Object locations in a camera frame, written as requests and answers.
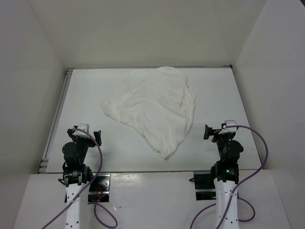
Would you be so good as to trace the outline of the white tank top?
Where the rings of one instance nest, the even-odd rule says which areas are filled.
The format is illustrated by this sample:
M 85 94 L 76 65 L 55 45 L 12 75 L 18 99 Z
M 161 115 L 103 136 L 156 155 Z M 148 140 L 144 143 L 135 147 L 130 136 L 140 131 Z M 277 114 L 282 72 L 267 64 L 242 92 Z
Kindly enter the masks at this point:
M 193 125 L 195 90 L 174 67 L 139 69 L 126 76 L 102 103 L 106 116 L 132 127 L 166 160 Z

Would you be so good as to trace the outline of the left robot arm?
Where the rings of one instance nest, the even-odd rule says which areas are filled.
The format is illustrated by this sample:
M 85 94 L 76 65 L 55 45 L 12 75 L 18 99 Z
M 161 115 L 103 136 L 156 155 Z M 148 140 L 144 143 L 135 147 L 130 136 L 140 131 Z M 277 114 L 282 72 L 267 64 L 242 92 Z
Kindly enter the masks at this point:
M 66 143 L 64 155 L 63 182 L 66 191 L 66 229 L 85 229 L 89 225 L 87 210 L 88 193 L 94 187 L 95 179 L 84 160 L 90 147 L 100 146 L 101 132 L 94 132 L 94 138 L 88 136 L 89 125 L 79 124 L 68 129 L 71 142 Z

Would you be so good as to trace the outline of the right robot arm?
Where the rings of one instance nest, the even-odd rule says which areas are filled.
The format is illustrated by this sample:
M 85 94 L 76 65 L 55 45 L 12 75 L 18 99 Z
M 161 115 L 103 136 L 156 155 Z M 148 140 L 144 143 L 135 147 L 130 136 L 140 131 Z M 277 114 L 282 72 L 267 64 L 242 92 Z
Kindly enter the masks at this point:
M 205 126 L 203 139 L 212 137 L 216 143 L 220 159 L 211 167 L 209 183 L 216 190 L 216 228 L 238 229 L 237 185 L 239 183 L 238 160 L 244 148 L 233 140 L 237 127 L 236 121 L 221 124 L 220 129 Z

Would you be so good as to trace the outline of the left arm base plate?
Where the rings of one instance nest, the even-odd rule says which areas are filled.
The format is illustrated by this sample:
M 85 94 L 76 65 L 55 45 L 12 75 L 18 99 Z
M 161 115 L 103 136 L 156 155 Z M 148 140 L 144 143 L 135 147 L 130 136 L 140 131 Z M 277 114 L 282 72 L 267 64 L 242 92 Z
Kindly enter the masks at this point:
M 101 174 L 93 181 L 87 195 L 88 203 L 104 203 L 109 202 L 111 175 Z

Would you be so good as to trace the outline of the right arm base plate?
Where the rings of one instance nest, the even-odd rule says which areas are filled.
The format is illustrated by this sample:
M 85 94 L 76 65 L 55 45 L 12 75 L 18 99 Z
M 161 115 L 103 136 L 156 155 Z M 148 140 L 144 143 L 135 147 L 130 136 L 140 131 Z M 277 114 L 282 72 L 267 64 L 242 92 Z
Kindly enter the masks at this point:
M 223 200 L 225 203 L 232 196 L 236 195 L 235 187 L 239 183 L 239 171 L 225 169 L 210 172 L 194 172 L 193 178 L 189 179 L 194 183 L 196 200 Z

